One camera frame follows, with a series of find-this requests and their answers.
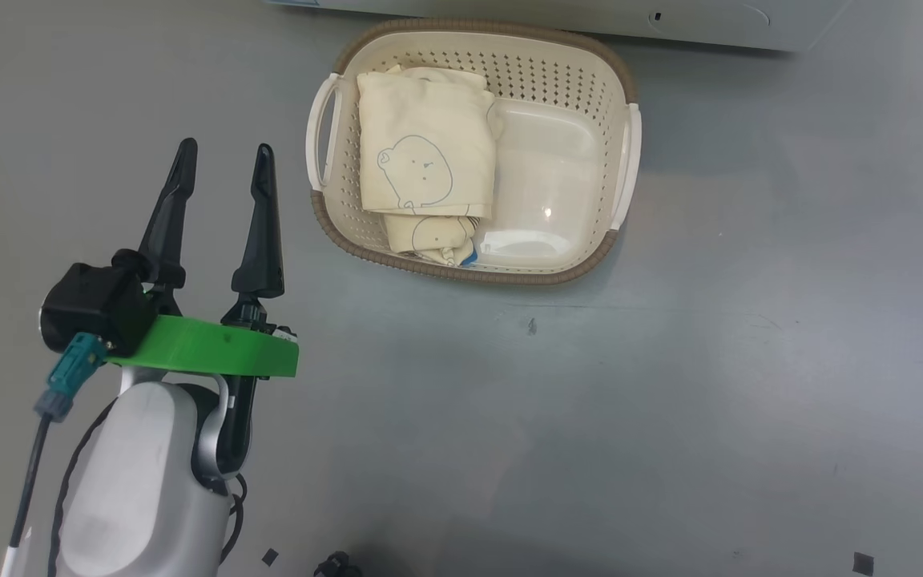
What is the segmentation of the cream perforated laundry basket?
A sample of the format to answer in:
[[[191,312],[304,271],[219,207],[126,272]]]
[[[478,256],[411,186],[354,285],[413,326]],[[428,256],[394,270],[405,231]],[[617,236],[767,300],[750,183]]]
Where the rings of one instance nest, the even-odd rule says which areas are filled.
[[[380,217],[362,207],[356,77],[395,65],[474,73],[497,99],[494,219],[480,223],[468,266],[392,252]],[[473,284],[547,286],[587,274],[615,245],[642,141],[633,75],[599,41],[524,23],[407,18],[341,52],[312,100],[305,167],[320,227],[356,258]]]

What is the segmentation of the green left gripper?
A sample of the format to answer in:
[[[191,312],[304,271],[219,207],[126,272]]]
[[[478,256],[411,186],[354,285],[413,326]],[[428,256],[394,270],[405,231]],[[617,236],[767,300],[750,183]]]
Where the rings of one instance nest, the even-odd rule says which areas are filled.
[[[268,326],[261,301],[285,292],[277,171],[274,152],[266,143],[260,144],[254,159],[249,187],[254,203],[252,222],[240,267],[231,281],[237,293],[235,305],[221,317],[221,325],[179,316],[182,310],[175,302],[175,291],[186,281],[184,216],[194,192],[197,156],[195,139],[179,143],[138,249],[121,249],[113,256],[115,267],[151,285],[147,295],[162,316],[156,318],[135,353],[112,355],[107,361],[173,373],[295,377],[300,348],[294,337],[242,328]]]

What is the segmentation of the cream garment with bear print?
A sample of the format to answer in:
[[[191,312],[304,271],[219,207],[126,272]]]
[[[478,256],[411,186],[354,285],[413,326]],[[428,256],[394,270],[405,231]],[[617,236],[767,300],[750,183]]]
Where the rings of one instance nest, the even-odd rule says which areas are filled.
[[[483,76],[395,66],[357,87],[366,211],[492,218],[502,121]]]

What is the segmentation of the round white filter cover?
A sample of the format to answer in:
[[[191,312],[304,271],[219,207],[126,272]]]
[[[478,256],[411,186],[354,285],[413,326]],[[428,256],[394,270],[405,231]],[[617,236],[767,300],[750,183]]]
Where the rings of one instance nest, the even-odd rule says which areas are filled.
[[[743,0],[656,0],[646,22],[662,34],[733,34],[766,30],[772,20]]]

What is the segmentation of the white front-load washing machine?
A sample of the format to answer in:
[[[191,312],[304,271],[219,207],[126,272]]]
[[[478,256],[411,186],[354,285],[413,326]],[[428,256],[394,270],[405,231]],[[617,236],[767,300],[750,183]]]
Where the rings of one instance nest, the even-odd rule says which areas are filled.
[[[422,18],[479,18],[601,35],[655,38],[783,52],[813,47],[852,0],[743,0],[772,20],[766,30],[662,34],[646,22],[656,0],[263,0],[276,5]]]

